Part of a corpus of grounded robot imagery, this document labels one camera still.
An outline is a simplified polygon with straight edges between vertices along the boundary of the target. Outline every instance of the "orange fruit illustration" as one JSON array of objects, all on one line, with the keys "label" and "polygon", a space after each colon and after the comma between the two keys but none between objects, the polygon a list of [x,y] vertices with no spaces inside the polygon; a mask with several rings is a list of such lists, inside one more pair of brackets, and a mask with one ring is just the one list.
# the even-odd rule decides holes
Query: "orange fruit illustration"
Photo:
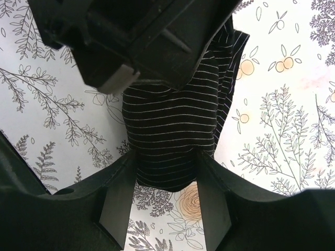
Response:
[{"label": "orange fruit illustration", "polygon": [[281,29],[284,28],[284,22],[282,20],[279,20],[277,22],[277,28],[278,28],[278,30],[281,30]]},{"label": "orange fruit illustration", "polygon": [[249,121],[249,116],[248,116],[247,114],[242,114],[242,115],[240,116],[240,121],[241,121],[241,123],[243,123],[243,124],[248,123],[248,121]]},{"label": "orange fruit illustration", "polygon": [[276,70],[278,72],[283,72],[284,71],[284,63],[282,61],[279,61],[276,63]]},{"label": "orange fruit illustration", "polygon": [[291,57],[286,58],[286,59],[284,60],[284,67],[285,67],[286,69],[291,69],[291,68],[293,67],[293,64],[294,64],[294,61],[293,61],[293,59],[292,59]]},{"label": "orange fruit illustration", "polygon": [[333,94],[330,96],[330,101],[332,101],[333,103],[335,103],[335,93],[333,93]]},{"label": "orange fruit illustration", "polygon": [[237,72],[236,79],[239,80],[242,77],[243,73],[241,71],[241,68],[239,68],[239,71]]},{"label": "orange fruit illustration", "polygon": [[241,63],[241,71],[245,74],[245,75],[251,75],[255,70],[255,67],[253,66],[253,63],[250,60],[244,60]]}]

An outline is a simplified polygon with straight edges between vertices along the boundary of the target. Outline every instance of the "floral wallpaper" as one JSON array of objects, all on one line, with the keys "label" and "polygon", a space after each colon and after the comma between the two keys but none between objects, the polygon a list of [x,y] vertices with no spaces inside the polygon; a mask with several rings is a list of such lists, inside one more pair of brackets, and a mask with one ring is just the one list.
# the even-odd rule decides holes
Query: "floral wallpaper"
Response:
[{"label": "floral wallpaper", "polygon": [[[286,196],[334,188],[334,1],[242,1],[233,17],[251,37],[215,159]],[[25,0],[0,0],[0,59],[0,129],[52,193],[128,151],[122,96],[85,86],[68,48],[44,46]],[[136,186],[126,250],[206,250],[196,183]]]}]

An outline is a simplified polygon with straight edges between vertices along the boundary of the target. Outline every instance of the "orange rose illustration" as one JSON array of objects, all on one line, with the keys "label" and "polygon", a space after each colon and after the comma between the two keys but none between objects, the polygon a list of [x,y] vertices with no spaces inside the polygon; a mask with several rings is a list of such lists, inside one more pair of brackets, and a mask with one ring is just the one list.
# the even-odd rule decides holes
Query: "orange rose illustration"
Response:
[{"label": "orange rose illustration", "polygon": [[185,188],[176,202],[176,207],[183,219],[192,221],[201,220],[198,186],[196,183]]}]

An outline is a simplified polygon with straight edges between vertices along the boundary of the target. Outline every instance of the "striped shirt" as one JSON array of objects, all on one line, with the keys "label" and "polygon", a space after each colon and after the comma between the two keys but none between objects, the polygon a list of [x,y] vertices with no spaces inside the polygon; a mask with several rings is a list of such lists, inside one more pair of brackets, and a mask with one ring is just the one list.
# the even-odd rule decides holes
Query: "striped shirt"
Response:
[{"label": "striped shirt", "polygon": [[196,149],[214,156],[248,38],[230,18],[182,90],[148,84],[124,91],[122,115],[137,152],[139,185],[180,191],[196,179]]}]

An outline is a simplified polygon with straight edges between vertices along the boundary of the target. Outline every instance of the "fern drawing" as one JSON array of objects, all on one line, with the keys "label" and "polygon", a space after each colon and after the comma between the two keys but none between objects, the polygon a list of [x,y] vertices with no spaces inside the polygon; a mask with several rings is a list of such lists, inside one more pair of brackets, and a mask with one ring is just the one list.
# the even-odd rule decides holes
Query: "fern drawing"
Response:
[{"label": "fern drawing", "polygon": [[53,153],[53,149],[55,147],[54,142],[50,142],[49,144],[46,144],[43,147],[43,152],[41,152],[41,156],[38,156],[37,159],[38,162],[35,162],[37,167],[33,167],[33,170],[39,177],[39,179],[42,181],[43,185],[54,191],[58,191],[58,189],[55,186],[52,186],[51,184],[46,183],[47,181],[58,181],[58,179],[55,176],[52,176],[51,173],[57,173],[57,171],[54,168],[51,168],[51,166],[54,166],[54,162],[51,162],[49,160],[53,159],[51,154]]},{"label": "fern drawing", "polygon": [[89,145],[87,150],[92,156],[93,165],[97,168],[104,168],[113,162],[113,156],[108,149],[98,149],[97,145],[103,144],[106,140],[102,135],[99,135],[94,127],[86,124],[80,125],[80,122],[74,119],[71,115],[77,109],[84,110],[84,104],[74,99],[70,94],[67,97],[58,98],[53,94],[53,88],[58,80],[43,71],[40,67],[36,72],[29,74],[31,66],[24,67],[20,65],[18,74],[9,72],[0,68],[0,81],[6,84],[8,89],[13,93],[12,100],[17,103],[17,111],[23,112],[28,100],[25,99],[26,91],[33,94],[33,100],[37,101],[42,110],[46,112],[47,117],[44,120],[44,127],[56,129],[61,126],[57,120],[59,113],[65,115],[66,119],[62,121],[68,130],[66,131],[65,139],[72,146],[79,146],[79,139],[82,139],[84,145]]},{"label": "fern drawing", "polygon": [[81,173],[81,170],[80,170],[80,166],[78,166],[74,183],[78,183],[80,181],[82,181],[82,173]]},{"label": "fern drawing", "polygon": [[25,157],[27,155],[27,139],[29,138],[29,135],[24,135],[20,138],[20,140],[16,143],[14,148],[16,151],[21,155],[21,157],[26,161],[28,158]]},{"label": "fern drawing", "polygon": [[121,146],[117,146],[116,150],[119,151],[119,154],[121,156],[125,155],[130,150],[128,141],[127,140],[122,140]]},{"label": "fern drawing", "polygon": [[173,251],[171,240],[167,242],[165,239],[159,240],[155,238],[155,244],[151,244],[148,241],[147,237],[150,235],[150,229],[145,222],[134,222],[132,219],[129,219],[127,233],[132,235],[132,237],[128,238],[131,242],[129,246],[134,248],[135,251]]}]

